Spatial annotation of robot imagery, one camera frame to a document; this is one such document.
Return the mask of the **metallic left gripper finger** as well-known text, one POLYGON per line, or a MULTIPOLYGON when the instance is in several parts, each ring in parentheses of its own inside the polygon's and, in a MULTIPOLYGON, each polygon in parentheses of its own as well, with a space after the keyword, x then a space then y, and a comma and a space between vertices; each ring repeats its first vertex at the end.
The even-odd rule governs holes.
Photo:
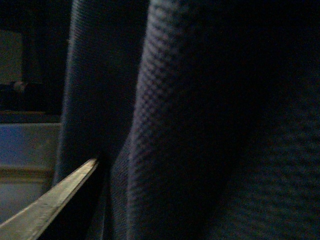
POLYGON ((90 159, 28 207, 0 225, 2 240, 36 240, 98 167, 90 159))

